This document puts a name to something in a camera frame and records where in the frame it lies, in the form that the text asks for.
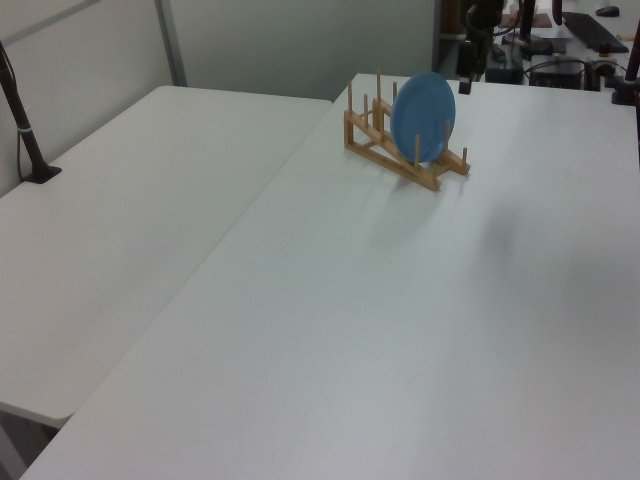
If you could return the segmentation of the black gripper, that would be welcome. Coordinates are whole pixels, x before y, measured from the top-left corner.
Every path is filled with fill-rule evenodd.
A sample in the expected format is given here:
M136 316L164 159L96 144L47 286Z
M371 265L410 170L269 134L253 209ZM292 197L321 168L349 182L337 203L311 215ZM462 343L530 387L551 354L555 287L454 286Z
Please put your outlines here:
M489 40L502 19L502 0L467 0L464 2L465 42L459 45L456 75L458 92L471 93L472 79L479 82L486 70Z

